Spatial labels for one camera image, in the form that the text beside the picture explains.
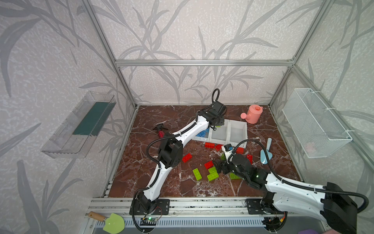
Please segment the blue lego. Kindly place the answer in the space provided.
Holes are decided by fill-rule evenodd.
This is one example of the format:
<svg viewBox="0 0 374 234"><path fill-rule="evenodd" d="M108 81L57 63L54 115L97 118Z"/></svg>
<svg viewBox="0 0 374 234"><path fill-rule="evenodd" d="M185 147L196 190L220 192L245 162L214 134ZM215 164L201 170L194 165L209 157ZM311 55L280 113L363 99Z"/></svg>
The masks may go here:
<svg viewBox="0 0 374 234"><path fill-rule="evenodd" d="M198 133L196 137L208 138L208 135L209 135L209 129L205 129L201 131L200 133Z"/></svg>

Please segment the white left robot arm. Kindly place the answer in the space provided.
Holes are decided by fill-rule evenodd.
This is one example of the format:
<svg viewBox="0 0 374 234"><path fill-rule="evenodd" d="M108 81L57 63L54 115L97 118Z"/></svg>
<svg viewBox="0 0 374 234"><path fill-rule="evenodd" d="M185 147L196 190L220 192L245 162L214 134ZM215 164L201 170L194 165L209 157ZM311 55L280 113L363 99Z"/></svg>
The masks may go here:
<svg viewBox="0 0 374 234"><path fill-rule="evenodd" d="M227 107L218 101L220 89L214 89L212 104L197 111L195 119L181 130L152 141L146 148L146 156L156 163L155 171L145 188L138 189L133 197L131 213L136 214L135 205L140 205L145 214L156 209L161 188L170 171L183 158L183 149L198 133L224 124Z"/></svg>

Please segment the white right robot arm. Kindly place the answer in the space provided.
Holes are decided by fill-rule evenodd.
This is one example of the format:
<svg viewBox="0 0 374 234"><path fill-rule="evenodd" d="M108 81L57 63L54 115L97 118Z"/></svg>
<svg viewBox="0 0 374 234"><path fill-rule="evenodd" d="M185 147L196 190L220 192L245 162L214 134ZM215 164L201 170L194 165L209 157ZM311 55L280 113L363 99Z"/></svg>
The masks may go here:
<svg viewBox="0 0 374 234"><path fill-rule="evenodd" d="M270 164L270 145L260 144L268 170L256 168L239 154L238 147L223 147L224 160L215 160L217 173L233 173L249 187L264 192L260 206L266 213L297 213L326 222L341 234L357 232L357 215L369 205L369 199L360 193L347 192L328 182L325 186L313 185L279 176Z"/></svg>

